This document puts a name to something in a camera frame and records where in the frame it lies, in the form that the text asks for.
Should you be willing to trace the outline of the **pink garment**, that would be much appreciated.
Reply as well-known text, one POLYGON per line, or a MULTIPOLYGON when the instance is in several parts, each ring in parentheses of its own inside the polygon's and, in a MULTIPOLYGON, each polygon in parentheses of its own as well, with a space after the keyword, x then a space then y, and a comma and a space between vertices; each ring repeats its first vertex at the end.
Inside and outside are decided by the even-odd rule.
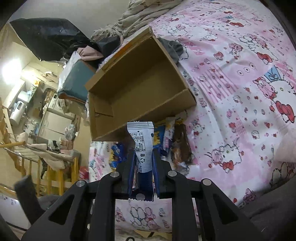
POLYGON ((102 59, 104 56, 94 48, 86 46, 84 48, 78 48, 77 53, 80 55, 81 59, 84 61, 94 61, 102 59))

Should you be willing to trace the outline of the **teal cushion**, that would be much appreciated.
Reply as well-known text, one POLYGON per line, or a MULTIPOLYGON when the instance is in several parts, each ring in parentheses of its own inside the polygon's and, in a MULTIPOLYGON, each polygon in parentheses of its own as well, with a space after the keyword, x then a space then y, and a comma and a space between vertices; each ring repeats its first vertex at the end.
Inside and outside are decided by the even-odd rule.
POLYGON ((88 90, 85 84, 96 73, 81 56, 74 51, 66 64, 66 67, 59 75, 57 94, 60 99, 85 103, 88 98, 88 90))

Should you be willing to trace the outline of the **pink Hello Kitty bedsheet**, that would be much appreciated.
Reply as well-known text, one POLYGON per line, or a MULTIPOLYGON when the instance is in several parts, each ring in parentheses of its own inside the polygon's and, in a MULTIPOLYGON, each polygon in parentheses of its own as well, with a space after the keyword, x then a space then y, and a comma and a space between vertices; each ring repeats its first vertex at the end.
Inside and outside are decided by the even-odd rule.
POLYGON ((146 27, 196 99, 158 121, 170 124, 169 133, 177 121, 186 126, 192 164, 176 167, 171 151, 165 161, 188 179, 210 179, 261 232, 278 231, 295 216, 295 144, 285 161, 278 150, 295 133, 295 48, 287 32, 263 1, 182 1, 120 48, 146 27))

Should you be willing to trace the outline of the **beige floral blanket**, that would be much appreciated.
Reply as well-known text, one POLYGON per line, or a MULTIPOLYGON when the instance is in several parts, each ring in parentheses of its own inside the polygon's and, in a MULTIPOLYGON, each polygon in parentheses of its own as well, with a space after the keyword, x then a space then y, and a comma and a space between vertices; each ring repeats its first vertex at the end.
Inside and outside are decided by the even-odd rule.
POLYGON ((95 30, 91 40, 98 41, 117 36, 127 38, 181 2, 181 0, 130 1, 122 17, 114 24, 95 30))

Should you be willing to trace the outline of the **brown cardboard box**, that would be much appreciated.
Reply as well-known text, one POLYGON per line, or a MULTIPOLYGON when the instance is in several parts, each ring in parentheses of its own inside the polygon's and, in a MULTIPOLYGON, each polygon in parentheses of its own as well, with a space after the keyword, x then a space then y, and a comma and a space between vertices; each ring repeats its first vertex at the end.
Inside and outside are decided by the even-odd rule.
POLYGON ((130 121, 162 121, 196 105, 168 51, 146 27, 85 84, 93 141, 121 141, 130 121))

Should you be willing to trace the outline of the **wooden drying rack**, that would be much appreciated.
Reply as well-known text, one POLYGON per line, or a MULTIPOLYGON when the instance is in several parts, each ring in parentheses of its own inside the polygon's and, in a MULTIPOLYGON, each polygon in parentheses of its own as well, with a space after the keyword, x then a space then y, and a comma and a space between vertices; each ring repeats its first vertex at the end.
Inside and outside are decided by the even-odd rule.
POLYGON ((3 143, 4 149, 22 177, 31 175, 38 196, 62 195, 79 177, 79 160, 64 154, 42 151, 22 142, 3 143))

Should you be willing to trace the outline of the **white washing machine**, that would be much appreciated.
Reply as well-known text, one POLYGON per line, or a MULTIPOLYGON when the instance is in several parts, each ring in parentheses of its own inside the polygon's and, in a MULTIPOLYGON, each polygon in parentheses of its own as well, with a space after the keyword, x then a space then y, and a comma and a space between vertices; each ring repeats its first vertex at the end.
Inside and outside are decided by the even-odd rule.
POLYGON ((58 115, 64 115, 63 109, 61 108, 58 95, 55 93, 53 94, 53 97, 51 98, 47 111, 51 113, 55 113, 58 115))

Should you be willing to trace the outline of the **white blue snack packet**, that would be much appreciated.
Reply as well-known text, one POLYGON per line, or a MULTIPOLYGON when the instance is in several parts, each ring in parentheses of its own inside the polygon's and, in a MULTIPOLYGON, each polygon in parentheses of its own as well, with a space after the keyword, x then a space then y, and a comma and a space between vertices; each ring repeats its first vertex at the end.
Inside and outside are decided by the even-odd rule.
POLYGON ((135 142, 136 182, 133 197, 137 200, 153 201, 152 151, 154 125, 151 121, 127 123, 127 131, 135 142))

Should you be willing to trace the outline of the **black plastic bag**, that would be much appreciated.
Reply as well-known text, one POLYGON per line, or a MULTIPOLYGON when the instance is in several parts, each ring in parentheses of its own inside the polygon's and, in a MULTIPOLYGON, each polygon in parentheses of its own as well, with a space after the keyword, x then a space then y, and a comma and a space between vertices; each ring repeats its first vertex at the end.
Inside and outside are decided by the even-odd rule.
POLYGON ((90 40, 69 20, 61 18, 17 19, 10 22, 22 42, 41 61, 69 59, 78 48, 92 47, 103 55, 111 55, 120 46, 120 37, 90 40))

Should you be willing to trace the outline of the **dark brown snack packet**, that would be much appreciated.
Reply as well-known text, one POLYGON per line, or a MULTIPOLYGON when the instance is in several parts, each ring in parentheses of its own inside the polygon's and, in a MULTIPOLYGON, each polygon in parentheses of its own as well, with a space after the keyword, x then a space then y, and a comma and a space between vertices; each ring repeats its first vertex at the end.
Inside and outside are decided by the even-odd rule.
POLYGON ((192 164, 192 151, 187 136, 186 126, 180 121, 175 123, 171 157, 173 164, 176 167, 181 166, 182 164, 192 164))

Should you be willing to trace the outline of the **blue yellow snack packet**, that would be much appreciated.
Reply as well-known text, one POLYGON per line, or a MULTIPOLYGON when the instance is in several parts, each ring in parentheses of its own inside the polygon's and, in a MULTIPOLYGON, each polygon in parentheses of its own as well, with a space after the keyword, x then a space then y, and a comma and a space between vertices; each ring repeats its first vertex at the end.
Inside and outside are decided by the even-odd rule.
POLYGON ((158 125, 154 128, 153 148, 159 153, 163 150, 165 125, 158 125))

